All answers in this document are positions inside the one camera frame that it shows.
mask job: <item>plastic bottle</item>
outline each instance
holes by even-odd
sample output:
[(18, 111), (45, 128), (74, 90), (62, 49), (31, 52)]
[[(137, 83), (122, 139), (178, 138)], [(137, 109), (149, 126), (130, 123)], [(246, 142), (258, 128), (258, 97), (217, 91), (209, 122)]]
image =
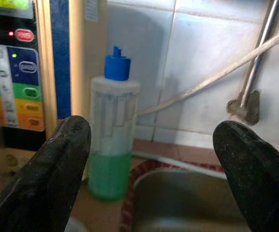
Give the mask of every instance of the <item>plastic bottle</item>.
[(105, 60), (104, 76), (91, 82), (91, 153), (88, 189), (104, 201), (122, 198), (127, 191), (140, 84), (130, 81), (131, 60), (114, 47)]

